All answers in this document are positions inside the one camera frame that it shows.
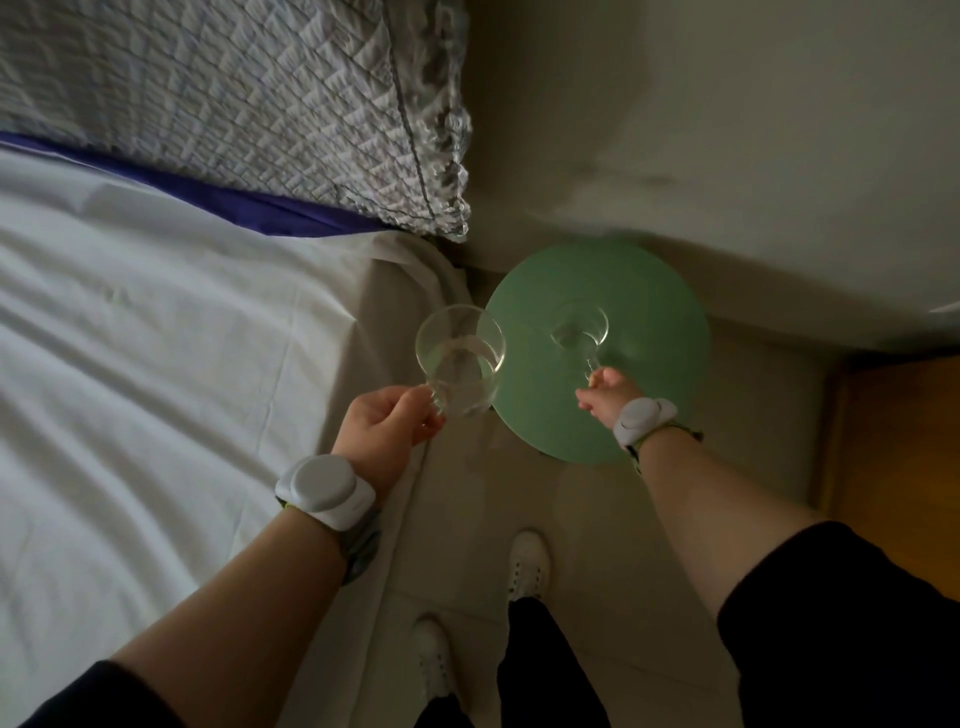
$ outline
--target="sneaker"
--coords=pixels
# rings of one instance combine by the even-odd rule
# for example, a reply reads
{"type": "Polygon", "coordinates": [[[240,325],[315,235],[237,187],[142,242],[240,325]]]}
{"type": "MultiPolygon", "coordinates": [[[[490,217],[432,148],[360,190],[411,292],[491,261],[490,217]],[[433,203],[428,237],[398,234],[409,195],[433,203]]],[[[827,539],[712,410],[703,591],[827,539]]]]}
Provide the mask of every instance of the sneaker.
{"type": "Polygon", "coordinates": [[[447,697],[453,693],[463,709],[464,699],[453,674],[450,640],[446,637],[446,631],[432,617],[421,617],[414,624],[410,637],[420,660],[426,701],[429,703],[435,697],[447,697]]]}
{"type": "Polygon", "coordinates": [[[507,601],[532,596],[540,601],[550,588],[550,551],[537,531],[520,531],[510,547],[507,601]]]}

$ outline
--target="wall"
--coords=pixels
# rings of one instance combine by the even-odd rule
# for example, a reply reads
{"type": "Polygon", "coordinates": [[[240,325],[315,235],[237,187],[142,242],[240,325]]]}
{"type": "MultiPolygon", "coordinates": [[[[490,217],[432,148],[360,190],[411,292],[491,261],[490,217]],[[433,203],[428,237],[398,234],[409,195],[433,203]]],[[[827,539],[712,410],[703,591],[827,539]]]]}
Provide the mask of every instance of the wall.
{"type": "Polygon", "coordinates": [[[957,321],[927,311],[960,300],[960,4],[469,8],[467,262],[619,231],[742,323],[900,348],[957,321]]]}

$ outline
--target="forearm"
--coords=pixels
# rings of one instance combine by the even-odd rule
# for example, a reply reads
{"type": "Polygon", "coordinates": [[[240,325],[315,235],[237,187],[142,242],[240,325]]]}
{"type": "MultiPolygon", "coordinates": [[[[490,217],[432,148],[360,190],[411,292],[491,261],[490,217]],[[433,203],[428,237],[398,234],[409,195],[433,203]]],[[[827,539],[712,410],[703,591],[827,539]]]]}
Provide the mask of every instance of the forearm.
{"type": "Polygon", "coordinates": [[[272,725],[345,570],[333,535],[301,511],[284,509],[112,659],[189,728],[272,725]]]}
{"type": "Polygon", "coordinates": [[[667,538],[714,615],[764,556],[823,520],[759,487],[676,427],[655,432],[638,455],[667,538]]]}

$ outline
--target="drinking glass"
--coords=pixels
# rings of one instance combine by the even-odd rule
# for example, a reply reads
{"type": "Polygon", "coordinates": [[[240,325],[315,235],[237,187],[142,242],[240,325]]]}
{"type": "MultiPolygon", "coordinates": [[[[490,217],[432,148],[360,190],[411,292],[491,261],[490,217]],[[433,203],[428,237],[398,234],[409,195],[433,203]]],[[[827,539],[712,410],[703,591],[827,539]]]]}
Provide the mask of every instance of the drinking glass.
{"type": "Polygon", "coordinates": [[[553,315],[550,338],[569,365],[589,381],[600,368],[597,352],[610,333],[610,321],[603,308],[587,301],[567,301],[553,315]]]}
{"type": "Polygon", "coordinates": [[[465,417],[493,404],[506,340],[487,311],[456,304],[433,313],[417,332],[417,360],[448,417],[465,417]]]}

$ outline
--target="green table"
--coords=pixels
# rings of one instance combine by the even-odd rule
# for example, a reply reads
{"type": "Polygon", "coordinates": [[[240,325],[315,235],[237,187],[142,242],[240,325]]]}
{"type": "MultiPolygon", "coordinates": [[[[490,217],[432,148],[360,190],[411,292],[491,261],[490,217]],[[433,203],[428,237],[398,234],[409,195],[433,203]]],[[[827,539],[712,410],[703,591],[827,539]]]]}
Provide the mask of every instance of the green table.
{"type": "Polygon", "coordinates": [[[669,266],[633,243],[584,241],[528,257],[500,282],[487,310],[503,329],[506,356],[493,406],[524,442],[571,463],[622,453],[610,433],[577,406],[587,385],[550,338],[557,307],[596,303],[610,319],[600,363],[632,376],[651,397],[689,416],[693,387],[707,364],[707,318],[669,266]]]}

